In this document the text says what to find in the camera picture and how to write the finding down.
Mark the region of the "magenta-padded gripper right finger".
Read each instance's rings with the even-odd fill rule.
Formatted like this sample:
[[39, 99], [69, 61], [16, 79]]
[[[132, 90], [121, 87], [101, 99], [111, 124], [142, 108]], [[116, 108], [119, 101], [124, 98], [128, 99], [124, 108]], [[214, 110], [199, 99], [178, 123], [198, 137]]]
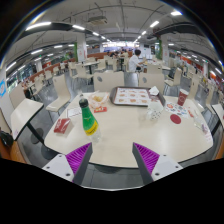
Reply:
[[182, 169], [182, 166], [168, 155], [160, 155], [138, 143], [133, 144], [132, 153], [136, 159], [144, 185]]

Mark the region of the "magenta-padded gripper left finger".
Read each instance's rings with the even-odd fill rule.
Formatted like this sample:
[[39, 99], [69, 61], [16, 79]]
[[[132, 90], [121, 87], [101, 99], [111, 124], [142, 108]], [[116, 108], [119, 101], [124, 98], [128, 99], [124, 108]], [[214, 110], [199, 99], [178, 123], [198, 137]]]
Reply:
[[43, 170], [77, 185], [81, 185], [92, 152], [92, 143], [87, 143], [67, 155], [56, 155], [43, 167]]

